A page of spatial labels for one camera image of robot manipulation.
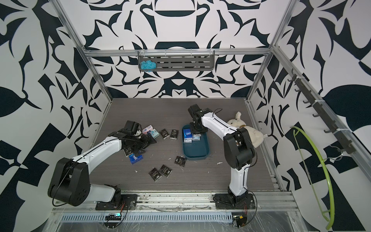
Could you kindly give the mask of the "blue barcode tissue pack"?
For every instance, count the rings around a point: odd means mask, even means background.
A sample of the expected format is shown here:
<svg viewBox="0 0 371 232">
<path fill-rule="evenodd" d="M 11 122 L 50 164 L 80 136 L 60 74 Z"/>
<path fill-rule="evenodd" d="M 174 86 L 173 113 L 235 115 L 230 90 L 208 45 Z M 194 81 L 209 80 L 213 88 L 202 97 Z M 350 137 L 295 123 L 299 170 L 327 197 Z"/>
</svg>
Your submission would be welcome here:
<svg viewBox="0 0 371 232">
<path fill-rule="evenodd" d="M 184 143 L 191 143 L 193 135 L 190 128 L 183 128 L 183 141 Z"/>
</svg>

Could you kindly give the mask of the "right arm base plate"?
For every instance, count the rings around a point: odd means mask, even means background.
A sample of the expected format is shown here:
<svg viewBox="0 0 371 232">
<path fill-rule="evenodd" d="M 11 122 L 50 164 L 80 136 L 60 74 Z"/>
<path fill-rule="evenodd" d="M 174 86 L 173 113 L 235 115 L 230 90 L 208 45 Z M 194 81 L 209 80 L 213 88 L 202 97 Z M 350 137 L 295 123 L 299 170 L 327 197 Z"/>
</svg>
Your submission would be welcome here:
<svg viewBox="0 0 371 232">
<path fill-rule="evenodd" d="M 215 194 L 213 201 L 216 209 L 256 209 L 256 202 L 252 193 L 245 193 L 238 197 L 233 194 Z"/>
</svg>

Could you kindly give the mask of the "teal plastic storage box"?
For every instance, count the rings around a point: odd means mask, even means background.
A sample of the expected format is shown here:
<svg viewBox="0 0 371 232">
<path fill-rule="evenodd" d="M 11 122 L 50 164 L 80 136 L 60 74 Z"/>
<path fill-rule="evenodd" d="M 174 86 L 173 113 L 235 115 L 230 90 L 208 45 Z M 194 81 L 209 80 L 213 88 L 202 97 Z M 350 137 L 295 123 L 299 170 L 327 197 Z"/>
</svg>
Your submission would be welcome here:
<svg viewBox="0 0 371 232">
<path fill-rule="evenodd" d="M 190 126 L 185 125 L 183 126 L 183 128 L 190 128 Z M 210 146 L 208 143 L 207 134 L 201 133 L 201 135 L 202 136 L 200 141 L 192 141 L 191 143 L 183 142 L 183 153 L 187 159 L 204 160 L 210 154 Z"/>
</svg>

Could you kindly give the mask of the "dark blue Tempo tissue pack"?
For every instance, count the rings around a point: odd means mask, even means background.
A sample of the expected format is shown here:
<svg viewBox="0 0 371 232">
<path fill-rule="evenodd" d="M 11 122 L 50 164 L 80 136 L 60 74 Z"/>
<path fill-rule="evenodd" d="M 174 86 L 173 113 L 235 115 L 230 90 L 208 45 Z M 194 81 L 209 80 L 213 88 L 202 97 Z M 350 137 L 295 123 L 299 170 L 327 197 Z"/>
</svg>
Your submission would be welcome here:
<svg viewBox="0 0 371 232">
<path fill-rule="evenodd" d="M 142 155 L 136 156 L 135 154 L 132 154 L 129 156 L 129 161 L 131 164 L 135 164 L 143 159 Z"/>
</svg>

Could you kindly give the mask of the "pink barcode tissue pack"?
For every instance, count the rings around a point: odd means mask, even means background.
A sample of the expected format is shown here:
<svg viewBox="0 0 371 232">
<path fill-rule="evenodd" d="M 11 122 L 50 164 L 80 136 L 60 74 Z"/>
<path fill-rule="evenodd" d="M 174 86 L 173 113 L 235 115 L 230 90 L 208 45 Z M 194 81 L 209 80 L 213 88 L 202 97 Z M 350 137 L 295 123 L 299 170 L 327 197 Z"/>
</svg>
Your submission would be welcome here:
<svg viewBox="0 0 371 232">
<path fill-rule="evenodd" d="M 152 131 L 153 130 L 153 126 L 152 125 L 149 125 L 147 127 L 145 127 L 143 130 L 142 130 L 142 133 L 143 134 L 147 134 L 148 132 Z"/>
</svg>

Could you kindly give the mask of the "light blue bunny tissue pack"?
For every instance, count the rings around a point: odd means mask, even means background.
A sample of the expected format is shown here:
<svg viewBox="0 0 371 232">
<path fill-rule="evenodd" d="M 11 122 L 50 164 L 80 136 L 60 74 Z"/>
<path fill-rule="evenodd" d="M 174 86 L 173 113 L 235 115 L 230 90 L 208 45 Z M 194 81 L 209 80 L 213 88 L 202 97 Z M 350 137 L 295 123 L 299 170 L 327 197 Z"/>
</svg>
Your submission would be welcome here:
<svg viewBox="0 0 371 232">
<path fill-rule="evenodd" d="M 200 141 L 201 136 L 201 134 L 192 134 L 192 141 Z"/>
</svg>

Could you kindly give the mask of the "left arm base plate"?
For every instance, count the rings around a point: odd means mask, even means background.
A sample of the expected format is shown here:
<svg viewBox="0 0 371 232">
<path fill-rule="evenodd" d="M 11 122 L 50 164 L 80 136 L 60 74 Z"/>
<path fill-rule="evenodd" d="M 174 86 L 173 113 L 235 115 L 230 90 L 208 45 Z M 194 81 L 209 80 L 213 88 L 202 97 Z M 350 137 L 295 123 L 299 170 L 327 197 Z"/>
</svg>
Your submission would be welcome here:
<svg viewBox="0 0 371 232">
<path fill-rule="evenodd" d="M 124 210 L 131 209 L 137 205 L 137 194 L 122 194 L 114 196 L 110 202 L 97 202 L 95 210 L 106 211 L 106 210 Z"/>
</svg>

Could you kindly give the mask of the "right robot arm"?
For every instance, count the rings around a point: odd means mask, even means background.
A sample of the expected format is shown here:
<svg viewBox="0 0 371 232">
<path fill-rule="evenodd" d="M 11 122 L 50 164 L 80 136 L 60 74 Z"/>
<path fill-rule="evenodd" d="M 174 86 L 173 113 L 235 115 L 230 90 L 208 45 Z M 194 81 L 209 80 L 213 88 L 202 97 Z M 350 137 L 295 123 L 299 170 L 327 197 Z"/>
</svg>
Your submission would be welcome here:
<svg viewBox="0 0 371 232">
<path fill-rule="evenodd" d="M 193 119 L 192 132 L 211 130 L 223 141 L 225 160 L 231 167 L 229 193 L 236 198 L 245 195 L 248 170 L 257 154 L 248 130 L 231 126 L 210 109 L 200 109 L 196 104 L 188 112 Z"/>
</svg>

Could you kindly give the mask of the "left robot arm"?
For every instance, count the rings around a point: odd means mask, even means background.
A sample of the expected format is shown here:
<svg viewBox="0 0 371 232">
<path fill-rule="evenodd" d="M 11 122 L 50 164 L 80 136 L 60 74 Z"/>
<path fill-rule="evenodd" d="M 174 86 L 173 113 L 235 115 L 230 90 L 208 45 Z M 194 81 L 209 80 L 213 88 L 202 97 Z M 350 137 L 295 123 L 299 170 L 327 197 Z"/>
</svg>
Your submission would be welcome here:
<svg viewBox="0 0 371 232">
<path fill-rule="evenodd" d="M 97 185 L 90 174 L 110 156 L 123 151 L 126 157 L 140 156 L 155 144 L 150 133 L 144 134 L 139 123 L 128 120 L 124 128 L 110 133 L 102 142 L 74 158 L 62 158 L 55 167 L 48 196 L 61 205 L 79 206 L 96 202 L 97 210 L 118 210 L 126 205 L 121 189 L 113 185 Z"/>
</svg>

